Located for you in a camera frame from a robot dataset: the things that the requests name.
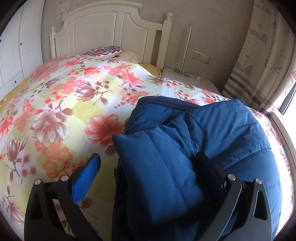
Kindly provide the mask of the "blue puffer jacket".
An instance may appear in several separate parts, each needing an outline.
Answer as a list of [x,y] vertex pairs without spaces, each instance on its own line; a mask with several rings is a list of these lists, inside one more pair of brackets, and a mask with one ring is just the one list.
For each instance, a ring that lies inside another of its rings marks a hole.
[[192,240],[207,228],[222,196],[209,187],[199,152],[242,181],[263,181],[276,234],[278,166],[263,128],[239,99],[198,106],[143,97],[112,141],[119,155],[112,240]]

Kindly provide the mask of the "white window sill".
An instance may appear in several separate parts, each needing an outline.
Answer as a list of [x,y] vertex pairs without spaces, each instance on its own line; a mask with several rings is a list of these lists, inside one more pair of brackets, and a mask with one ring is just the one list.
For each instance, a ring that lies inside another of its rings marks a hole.
[[290,153],[290,157],[288,158],[290,166],[295,168],[295,138],[292,136],[292,130],[288,126],[287,120],[278,109],[275,109],[269,114],[269,119],[274,123],[283,146],[286,146]]

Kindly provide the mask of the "floral bed quilt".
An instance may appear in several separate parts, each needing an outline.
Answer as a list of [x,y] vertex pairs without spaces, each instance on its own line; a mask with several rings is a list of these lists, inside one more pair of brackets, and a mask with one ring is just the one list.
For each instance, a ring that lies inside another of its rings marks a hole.
[[112,137],[125,132],[141,98],[165,96],[189,106],[224,101],[200,83],[153,75],[144,66],[85,55],[54,58],[1,100],[1,240],[24,239],[32,186],[59,180],[93,153],[101,168],[78,208],[111,239],[118,162]]

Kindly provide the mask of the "white nightstand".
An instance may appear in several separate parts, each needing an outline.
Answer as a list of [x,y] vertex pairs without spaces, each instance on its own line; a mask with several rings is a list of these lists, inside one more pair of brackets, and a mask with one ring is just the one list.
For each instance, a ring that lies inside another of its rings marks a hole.
[[195,87],[199,87],[199,88],[208,90],[210,92],[220,94],[219,90],[215,87],[215,85],[210,80],[202,78],[200,76],[184,77],[184,76],[176,75],[175,73],[173,73],[173,70],[171,70],[170,68],[165,68],[163,70],[162,77],[172,79],[172,80],[177,80],[185,84],[194,85]]

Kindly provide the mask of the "white desk lamp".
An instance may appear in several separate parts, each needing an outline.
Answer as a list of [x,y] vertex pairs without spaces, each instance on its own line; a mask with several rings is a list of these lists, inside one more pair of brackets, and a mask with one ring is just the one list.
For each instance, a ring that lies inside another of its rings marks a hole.
[[188,48],[189,48],[189,42],[190,42],[191,34],[192,34],[192,27],[189,27],[188,36],[187,36],[187,39],[186,39],[186,44],[185,44],[185,48],[184,48],[182,61],[176,68],[173,69],[173,73],[175,75],[185,77],[185,78],[189,77],[189,74],[184,71],[184,64],[185,64],[185,60],[186,60],[186,56],[187,56],[187,52],[188,52]]

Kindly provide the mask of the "patterned window curtain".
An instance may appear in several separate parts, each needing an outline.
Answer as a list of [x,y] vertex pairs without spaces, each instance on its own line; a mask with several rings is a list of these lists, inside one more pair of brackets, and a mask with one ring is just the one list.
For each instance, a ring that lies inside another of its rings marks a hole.
[[270,1],[254,1],[243,48],[222,94],[272,113],[294,84],[295,35]]

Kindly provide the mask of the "yellow pillow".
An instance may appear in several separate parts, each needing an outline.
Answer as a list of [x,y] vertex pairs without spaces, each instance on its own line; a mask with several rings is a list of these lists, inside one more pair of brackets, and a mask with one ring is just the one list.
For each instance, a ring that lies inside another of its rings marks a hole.
[[141,66],[154,76],[161,76],[162,72],[152,64],[143,63]]

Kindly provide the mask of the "white wardrobe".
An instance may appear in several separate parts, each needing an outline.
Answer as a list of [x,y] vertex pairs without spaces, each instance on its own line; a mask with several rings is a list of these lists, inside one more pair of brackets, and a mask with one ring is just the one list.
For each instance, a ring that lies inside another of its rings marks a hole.
[[43,63],[41,21],[44,1],[26,1],[1,34],[1,98]]

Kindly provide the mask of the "colourful patterned pillow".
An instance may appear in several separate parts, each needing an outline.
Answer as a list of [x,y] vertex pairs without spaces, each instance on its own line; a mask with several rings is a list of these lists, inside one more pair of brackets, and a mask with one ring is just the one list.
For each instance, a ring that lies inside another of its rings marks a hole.
[[119,46],[98,47],[85,53],[85,55],[99,57],[101,59],[112,59],[122,52]]

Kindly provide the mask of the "beige checkered pillow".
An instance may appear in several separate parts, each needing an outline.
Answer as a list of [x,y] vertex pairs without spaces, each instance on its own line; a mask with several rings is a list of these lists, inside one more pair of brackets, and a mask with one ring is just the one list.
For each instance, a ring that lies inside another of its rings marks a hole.
[[140,57],[132,51],[122,51],[115,59],[135,64],[141,63]]

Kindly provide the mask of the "white wooden headboard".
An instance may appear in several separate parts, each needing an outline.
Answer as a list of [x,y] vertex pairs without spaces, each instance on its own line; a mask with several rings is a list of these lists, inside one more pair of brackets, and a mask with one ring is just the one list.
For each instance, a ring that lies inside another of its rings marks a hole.
[[142,4],[133,1],[99,1],[62,17],[59,32],[51,28],[51,56],[82,55],[97,47],[119,46],[140,57],[141,63],[163,69],[172,26],[172,13],[163,23],[143,20]]

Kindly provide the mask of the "wall socket plate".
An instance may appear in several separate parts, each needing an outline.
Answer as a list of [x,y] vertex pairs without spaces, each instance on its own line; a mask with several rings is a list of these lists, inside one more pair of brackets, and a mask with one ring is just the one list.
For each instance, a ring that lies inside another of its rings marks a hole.
[[198,51],[194,51],[193,59],[197,60],[197,61],[200,61],[200,62],[202,62],[204,64],[209,64],[209,61],[210,61],[210,57],[208,55],[203,54],[203,53],[198,52]]

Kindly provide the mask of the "wall paper notes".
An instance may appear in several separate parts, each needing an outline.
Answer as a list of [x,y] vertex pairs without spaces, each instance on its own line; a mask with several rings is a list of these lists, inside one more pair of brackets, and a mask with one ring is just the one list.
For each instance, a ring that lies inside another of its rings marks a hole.
[[69,13],[70,1],[69,0],[61,0],[57,1],[57,11],[55,21],[60,21],[64,16]]

